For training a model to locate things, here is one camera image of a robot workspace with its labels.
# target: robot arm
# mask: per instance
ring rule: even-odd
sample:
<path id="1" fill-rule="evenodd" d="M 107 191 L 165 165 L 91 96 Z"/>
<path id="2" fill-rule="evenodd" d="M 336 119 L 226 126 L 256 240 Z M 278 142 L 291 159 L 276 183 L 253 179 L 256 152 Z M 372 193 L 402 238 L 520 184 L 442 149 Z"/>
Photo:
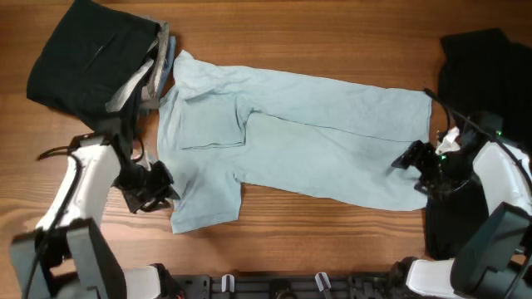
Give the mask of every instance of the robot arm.
<path id="1" fill-rule="evenodd" d="M 509 145 L 507 148 L 524 169 L 529 168 L 527 154 Z M 515 253 L 528 255 L 532 250 L 532 196 L 525 178 L 493 142 L 480 149 L 473 160 L 473 170 L 482 183 L 490 217 L 456 259 L 414 261 L 406 285 L 423 296 L 504 298 L 516 279 L 511 298 L 530 297 L 532 288 L 519 277 L 521 271 L 527 271 L 529 261 L 524 265 L 511 261 Z"/>
<path id="2" fill-rule="evenodd" d="M 22 290 L 27 286 L 32 260 L 38 257 L 28 298 L 151 299 L 173 296 L 179 290 L 160 264 L 121 269 L 101 235 L 99 226 L 112 186 L 122 191 L 132 213 L 165 205 L 165 198 L 173 193 L 172 178 L 161 162 L 145 169 L 125 157 L 113 140 L 112 135 L 74 138 L 70 154 L 81 161 L 81 178 L 61 220 L 50 229 L 76 175 L 72 157 L 57 196 L 37 229 L 13 240 L 10 255 Z M 51 235 L 47 249 L 38 256 L 38 244 L 47 233 Z M 68 258 L 73 259 L 76 272 L 55 277 L 50 269 Z"/>

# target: light blue shirt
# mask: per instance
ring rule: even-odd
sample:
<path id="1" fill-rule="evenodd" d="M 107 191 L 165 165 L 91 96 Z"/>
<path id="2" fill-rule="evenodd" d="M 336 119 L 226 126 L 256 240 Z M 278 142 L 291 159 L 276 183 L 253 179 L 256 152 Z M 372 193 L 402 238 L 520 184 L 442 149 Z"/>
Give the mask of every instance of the light blue shirt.
<path id="1" fill-rule="evenodd" d="M 420 173 L 390 166 L 412 141 L 428 141 L 423 92 L 215 66 L 186 51 L 174 78 L 158 137 L 181 197 L 174 233 L 238 219 L 241 182 L 368 208 L 425 207 Z"/>

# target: wooden table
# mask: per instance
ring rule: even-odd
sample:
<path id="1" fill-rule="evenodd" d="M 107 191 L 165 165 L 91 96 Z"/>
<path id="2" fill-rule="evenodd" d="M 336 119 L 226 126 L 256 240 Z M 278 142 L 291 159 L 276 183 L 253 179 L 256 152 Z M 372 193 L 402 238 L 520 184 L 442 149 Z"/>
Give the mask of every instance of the wooden table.
<path id="1" fill-rule="evenodd" d="M 69 2 L 0 4 L 0 298 L 20 294 L 7 255 L 12 236 L 34 228 L 67 165 L 35 158 L 89 131 L 25 94 L 32 64 Z M 383 87 L 437 88 L 446 34 L 501 27 L 532 45 L 532 2 L 525 1 L 113 2 L 105 5 L 169 21 L 180 49 L 200 60 Z M 445 124 L 434 110 L 432 140 Z M 155 150 L 156 115 L 148 128 Z M 123 267 L 162 262 L 175 274 L 386 271 L 405 256 L 425 255 L 422 211 L 379 211 L 246 184 L 238 222 L 173 235 L 170 214 L 129 214 L 113 190 L 101 231 Z"/>

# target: wrinkled fabric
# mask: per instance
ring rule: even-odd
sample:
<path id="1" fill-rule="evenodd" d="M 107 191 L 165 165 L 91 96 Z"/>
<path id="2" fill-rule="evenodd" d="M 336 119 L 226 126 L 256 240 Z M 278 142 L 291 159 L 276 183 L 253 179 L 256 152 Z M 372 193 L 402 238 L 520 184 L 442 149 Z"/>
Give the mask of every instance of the wrinkled fabric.
<path id="1" fill-rule="evenodd" d="M 129 100 L 115 114 L 106 103 L 144 64 L 158 29 L 142 17 L 74 1 L 33 65 L 27 98 L 75 115 L 93 130 L 112 117 L 135 122 L 140 102 Z"/>
<path id="2" fill-rule="evenodd" d="M 181 200 L 174 233 L 236 220 L 250 183 L 396 211 L 423 208 L 420 173 L 392 161 L 428 141 L 431 100 L 244 66 L 183 51 L 160 107 L 158 150 Z"/>

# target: black cloth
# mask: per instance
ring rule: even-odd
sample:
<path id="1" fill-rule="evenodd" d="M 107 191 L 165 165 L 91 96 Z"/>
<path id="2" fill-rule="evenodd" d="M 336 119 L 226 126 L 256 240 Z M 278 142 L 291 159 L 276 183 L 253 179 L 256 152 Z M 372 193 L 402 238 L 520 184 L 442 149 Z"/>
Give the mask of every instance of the black cloth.
<path id="1" fill-rule="evenodd" d="M 443 37 L 441 46 L 441 100 L 463 115 L 487 110 L 502 116 L 503 136 L 532 150 L 532 49 L 510 42 L 500 29 Z"/>
<path id="2" fill-rule="evenodd" d="M 27 98 L 75 115 L 93 130 L 111 117 L 129 127 L 136 121 L 140 87 L 120 112 L 107 113 L 105 103 L 143 64 L 158 29 L 144 18 L 76 0 L 37 58 Z"/>
<path id="3" fill-rule="evenodd" d="M 532 49 L 510 42 L 500 29 L 443 37 L 441 46 L 440 99 L 463 115 L 487 110 L 501 116 L 503 136 L 532 149 Z M 464 129 L 462 120 L 456 123 Z M 474 181 L 444 198 L 430 196 L 426 250 L 437 260 L 455 257 L 488 216 Z"/>
<path id="4" fill-rule="evenodd" d="M 429 196 L 425 214 L 426 251 L 436 260 L 456 257 L 488 216 L 484 190 L 474 180 L 452 194 Z"/>

